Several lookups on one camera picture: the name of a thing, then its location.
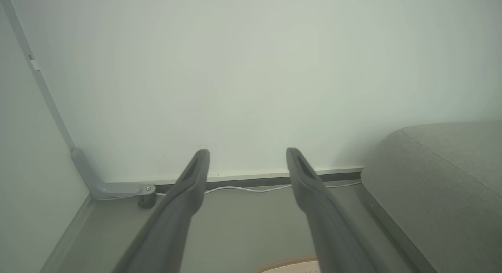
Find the metal bracket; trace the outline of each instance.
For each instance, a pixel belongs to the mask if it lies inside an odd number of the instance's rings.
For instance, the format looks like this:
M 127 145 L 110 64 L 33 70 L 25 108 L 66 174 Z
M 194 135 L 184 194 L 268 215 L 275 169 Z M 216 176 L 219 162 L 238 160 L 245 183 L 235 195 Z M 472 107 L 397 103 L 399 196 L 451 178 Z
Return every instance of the metal bracket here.
M 148 195 L 155 191 L 155 185 L 104 182 L 91 168 L 89 160 L 80 148 L 71 151 L 71 158 L 94 198 Z

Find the gray upholstery fabric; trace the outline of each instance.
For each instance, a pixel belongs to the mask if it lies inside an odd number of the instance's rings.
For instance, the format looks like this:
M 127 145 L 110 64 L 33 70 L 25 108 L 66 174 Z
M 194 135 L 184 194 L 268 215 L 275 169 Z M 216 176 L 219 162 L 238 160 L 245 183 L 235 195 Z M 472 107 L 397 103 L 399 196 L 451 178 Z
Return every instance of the gray upholstery fabric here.
M 397 130 L 362 181 L 438 273 L 502 272 L 502 122 Z

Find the floor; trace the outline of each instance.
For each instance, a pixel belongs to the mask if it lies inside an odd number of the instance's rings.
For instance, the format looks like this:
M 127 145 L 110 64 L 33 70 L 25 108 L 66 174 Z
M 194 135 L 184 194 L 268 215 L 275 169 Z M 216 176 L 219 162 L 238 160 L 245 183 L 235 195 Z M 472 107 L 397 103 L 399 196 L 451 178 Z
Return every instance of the floor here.
M 327 182 L 344 185 L 358 180 Z M 330 189 L 382 272 L 415 272 L 363 203 L 362 185 Z M 137 198 L 99 201 L 60 273 L 109 273 L 151 210 Z M 192 219 L 182 273 L 253 273 L 272 262 L 315 255 L 307 220 L 291 188 L 268 193 L 214 191 Z

